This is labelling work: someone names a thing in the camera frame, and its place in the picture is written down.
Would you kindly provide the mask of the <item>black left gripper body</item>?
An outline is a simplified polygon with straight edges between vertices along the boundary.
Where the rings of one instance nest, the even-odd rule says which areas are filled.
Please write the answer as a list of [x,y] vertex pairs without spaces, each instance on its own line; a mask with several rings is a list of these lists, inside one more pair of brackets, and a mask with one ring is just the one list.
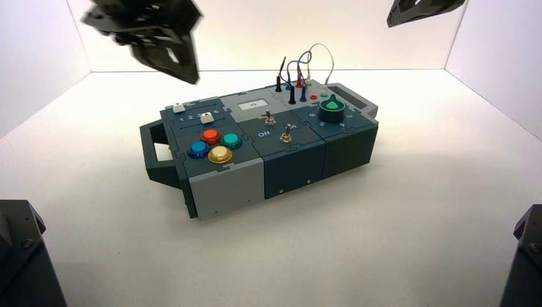
[[193,1],[94,1],[82,22],[118,45],[180,43],[202,16]]

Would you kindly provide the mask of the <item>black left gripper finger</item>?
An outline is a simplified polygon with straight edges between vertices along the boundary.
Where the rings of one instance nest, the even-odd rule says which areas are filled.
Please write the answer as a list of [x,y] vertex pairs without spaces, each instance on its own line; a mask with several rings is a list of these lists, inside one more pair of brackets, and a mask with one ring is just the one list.
[[179,79],[198,79],[198,63],[196,49],[193,42],[192,26],[185,23],[178,24],[178,58],[180,60]]
[[[132,55],[140,63],[154,70],[178,78],[178,32],[172,28],[152,27],[129,34]],[[198,79],[179,79],[196,84]]]

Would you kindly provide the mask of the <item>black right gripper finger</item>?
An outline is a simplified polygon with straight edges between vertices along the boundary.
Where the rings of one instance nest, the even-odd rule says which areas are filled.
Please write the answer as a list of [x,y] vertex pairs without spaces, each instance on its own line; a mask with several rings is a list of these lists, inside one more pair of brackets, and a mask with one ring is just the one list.
[[449,13],[461,7],[466,0],[395,0],[386,22],[389,28],[408,22]]

